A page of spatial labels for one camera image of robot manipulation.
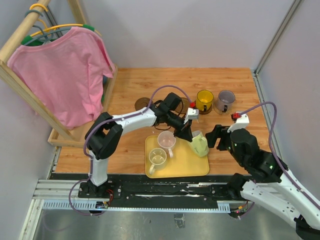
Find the white cup green handle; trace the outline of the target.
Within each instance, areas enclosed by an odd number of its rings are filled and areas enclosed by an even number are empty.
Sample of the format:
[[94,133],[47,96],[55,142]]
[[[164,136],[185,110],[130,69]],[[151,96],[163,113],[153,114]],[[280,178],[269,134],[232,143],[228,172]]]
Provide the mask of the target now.
[[207,156],[209,153],[207,139],[200,130],[192,132],[192,141],[188,144],[193,152],[199,157]]

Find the large brown wooden coaster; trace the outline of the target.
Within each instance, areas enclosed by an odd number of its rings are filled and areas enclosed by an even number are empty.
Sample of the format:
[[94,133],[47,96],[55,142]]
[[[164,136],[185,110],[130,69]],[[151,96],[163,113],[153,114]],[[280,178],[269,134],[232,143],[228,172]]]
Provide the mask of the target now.
[[150,99],[148,97],[139,98],[134,104],[135,110],[138,111],[143,108],[146,108],[148,106],[149,102],[150,102]]

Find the green garment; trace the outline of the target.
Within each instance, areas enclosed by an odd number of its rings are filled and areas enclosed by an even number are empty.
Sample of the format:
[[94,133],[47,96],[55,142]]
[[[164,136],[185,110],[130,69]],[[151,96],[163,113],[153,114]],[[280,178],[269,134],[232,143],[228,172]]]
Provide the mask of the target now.
[[89,29],[92,32],[95,32],[99,36],[102,36],[93,26],[90,26],[88,24],[62,24],[57,25],[56,27],[50,27],[49,30],[43,30],[43,32],[40,33],[33,33],[32,35],[27,35],[22,41],[21,45],[23,46],[41,46],[44,43],[50,43],[58,38],[54,38],[55,34],[60,34],[65,31],[69,31],[72,27],[79,27],[79,28],[85,28]]

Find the pink cup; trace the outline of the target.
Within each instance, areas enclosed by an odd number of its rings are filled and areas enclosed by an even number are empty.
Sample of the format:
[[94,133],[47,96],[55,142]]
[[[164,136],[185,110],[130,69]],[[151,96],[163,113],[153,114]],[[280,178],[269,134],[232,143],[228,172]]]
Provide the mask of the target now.
[[174,157],[173,149],[176,142],[176,137],[170,131],[163,131],[157,137],[158,145],[169,155],[170,158]]

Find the woven rattan coaster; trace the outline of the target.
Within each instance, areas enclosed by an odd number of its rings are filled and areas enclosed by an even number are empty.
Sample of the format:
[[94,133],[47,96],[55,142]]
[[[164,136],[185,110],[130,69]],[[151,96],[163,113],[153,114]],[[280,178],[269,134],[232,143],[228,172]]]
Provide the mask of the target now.
[[216,113],[219,115],[227,115],[231,112],[232,108],[227,104],[214,105],[213,106]]

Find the purple translucent cup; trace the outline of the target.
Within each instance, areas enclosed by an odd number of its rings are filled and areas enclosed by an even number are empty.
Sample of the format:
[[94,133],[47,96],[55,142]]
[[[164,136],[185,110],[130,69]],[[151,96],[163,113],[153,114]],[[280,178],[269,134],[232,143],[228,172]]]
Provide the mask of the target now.
[[215,103],[215,105],[229,105],[231,108],[233,106],[233,103],[236,100],[236,96],[235,94],[230,91],[230,90],[222,90],[219,94],[218,94],[218,98],[217,101]]

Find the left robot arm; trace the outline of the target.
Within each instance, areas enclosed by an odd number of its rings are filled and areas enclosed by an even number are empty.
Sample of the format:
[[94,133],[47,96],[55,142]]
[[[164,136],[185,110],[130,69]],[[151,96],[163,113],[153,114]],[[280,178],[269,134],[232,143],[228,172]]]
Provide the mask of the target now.
[[103,112],[85,135],[84,154],[90,158],[89,191],[96,198],[107,193],[107,167],[109,157],[116,151],[121,137],[129,132],[158,124],[167,124],[174,129],[173,135],[188,142],[192,141],[192,121],[199,118],[199,110],[188,107],[184,117],[173,111],[182,98],[171,92],[159,104],[151,101],[140,110],[110,115]]

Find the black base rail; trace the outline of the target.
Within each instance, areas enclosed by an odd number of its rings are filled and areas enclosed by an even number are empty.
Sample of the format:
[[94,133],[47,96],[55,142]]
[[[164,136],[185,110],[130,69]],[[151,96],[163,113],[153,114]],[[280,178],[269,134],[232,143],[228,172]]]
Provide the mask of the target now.
[[231,175],[206,175],[151,179],[145,174],[110,174],[107,182],[95,187],[83,174],[54,173],[45,189],[72,200],[107,200],[114,208],[182,210],[216,209],[219,203],[243,204],[233,199],[227,183]]

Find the yellow hanger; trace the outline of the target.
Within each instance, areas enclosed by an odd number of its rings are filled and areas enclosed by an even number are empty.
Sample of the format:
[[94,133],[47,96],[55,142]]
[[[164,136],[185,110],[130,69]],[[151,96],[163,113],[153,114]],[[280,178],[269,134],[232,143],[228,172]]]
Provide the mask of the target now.
[[38,34],[43,34],[41,32],[41,30],[43,30],[44,33],[53,33],[53,30],[58,30],[61,28],[66,28],[66,27],[89,27],[89,29],[91,31],[95,32],[96,34],[98,34],[101,37],[102,35],[98,30],[93,29],[90,25],[87,24],[87,20],[85,17],[84,10],[82,8],[81,0],[68,0],[67,2],[68,2],[68,5],[70,7],[70,10],[72,12],[73,17],[76,20],[76,23],[59,24],[59,25],[54,25],[51,27],[47,27],[44,24],[44,27],[45,27],[44,29],[40,29],[40,31],[37,31],[37,32],[31,34],[31,36],[34,37]]

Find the yellow translucent cup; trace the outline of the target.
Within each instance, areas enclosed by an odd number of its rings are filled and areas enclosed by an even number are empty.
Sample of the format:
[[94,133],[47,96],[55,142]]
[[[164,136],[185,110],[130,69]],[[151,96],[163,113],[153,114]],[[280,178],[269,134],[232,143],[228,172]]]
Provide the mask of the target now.
[[196,95],[195,106],[198,110],[203,110],[204,105],[212,105],[214,95],[209,90],[200,90]]

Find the pink t-shirt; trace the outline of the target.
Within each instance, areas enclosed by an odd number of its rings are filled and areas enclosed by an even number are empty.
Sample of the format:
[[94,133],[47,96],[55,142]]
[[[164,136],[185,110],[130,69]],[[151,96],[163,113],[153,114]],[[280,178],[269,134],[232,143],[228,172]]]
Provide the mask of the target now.
[[103,39],[82,27],[51,43],[21,45],[7,66],[69,130],[98,118],[103,77],[115,71]]

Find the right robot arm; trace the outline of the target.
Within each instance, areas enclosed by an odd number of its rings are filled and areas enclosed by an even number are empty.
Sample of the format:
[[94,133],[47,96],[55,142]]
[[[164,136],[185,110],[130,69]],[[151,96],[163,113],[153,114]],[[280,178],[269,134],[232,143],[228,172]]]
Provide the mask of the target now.
[[226,185],[227,196],[258,204],[285,220],[303,240],[320,238],[319,201],[306,197],[307,191],[297,187],[288,166],[276,160],[271,152],[260,149],[257,138],[246,129],[229,131],[217,124],[205,135],[208,147],[228,151],[251,176],[235,173]]

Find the yellow plastic tray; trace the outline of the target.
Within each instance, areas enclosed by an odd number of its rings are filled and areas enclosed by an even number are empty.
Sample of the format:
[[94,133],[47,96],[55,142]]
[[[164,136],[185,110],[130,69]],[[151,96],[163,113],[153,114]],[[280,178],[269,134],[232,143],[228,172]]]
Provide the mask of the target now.
[[156,135],[151,135],[145,139],[145,174],[151,179],[197,177],[205,176],[210,171],[207,156],[199,157],[189,146],[189,142],[178,138],[173,148],[173,157],[167,156],[164,168],[150,172],[152,166],[149,154],[155,148],[159,148]]

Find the aluminium frame post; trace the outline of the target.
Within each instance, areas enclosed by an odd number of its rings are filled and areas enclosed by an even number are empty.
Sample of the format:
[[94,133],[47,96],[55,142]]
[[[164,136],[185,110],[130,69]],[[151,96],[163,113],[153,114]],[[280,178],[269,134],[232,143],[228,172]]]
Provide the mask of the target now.
[[290,5],[287,13],[285,14],[282,22],[280,23],[279,27],[277,28],[272,40],[270,41],[268,47],[266,48],[263,56],[261,57],[259,63],[257,64],[256,68],[252,71],[254,76],[258,76],[259,73],[262,71],[264,65],[272,55],[273,51],[275,50],[277,44],[279,43],[281,37],[285,33],[287,27],[293,20],[295,14],[298,12],[298,9],[304,3],[304,0],[294,0]]

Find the grey hanger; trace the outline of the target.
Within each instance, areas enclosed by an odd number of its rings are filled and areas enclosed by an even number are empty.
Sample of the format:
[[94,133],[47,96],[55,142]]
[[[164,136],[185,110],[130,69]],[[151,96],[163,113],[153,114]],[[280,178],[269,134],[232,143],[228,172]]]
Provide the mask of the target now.
[[[43,14],[41,13],[41,12],[39,12],[38,10],[34,10],[34,9],[31,9],[31,10],[28,10],[26,13],[25,13],[25,16],[24,17],[27,17],[27,15],[28,14],[30,14],[30,13],[36,13],[36,14],[39,14],[41,17],[43,16]],[[69,28],[66,28],[66,29],[56,29],[56,28],[54,28],[54,29],[52,29],[52,30],[44,30],[44,29],[42,29],[40,26],[38,26],[38,25],[33,25],[32,26],[33,28],[38,28],[39,30],[40,30],[40,35],[41,35],[41,37],[44,37],[45,38],[45,40],[44,41],[42,41],[42,43],[43,42],[48,42],[48,41],[51,41],[52,39],[53,39],[53,37],[54,37],[54,34],[56,34],[58,37],[59,37],[59,35],[58,35],[58,33],[60,33],[60,32],[63,32],[63,31],[68,31],[68,30],[70,30],[71,28],[69,27]],[[28,45],[28,44],[30,44],[31,43],[31,40],[33,40],[33,37],[31,36],[31,35],[27,35],[22,41],[21,41],[21,45]]]

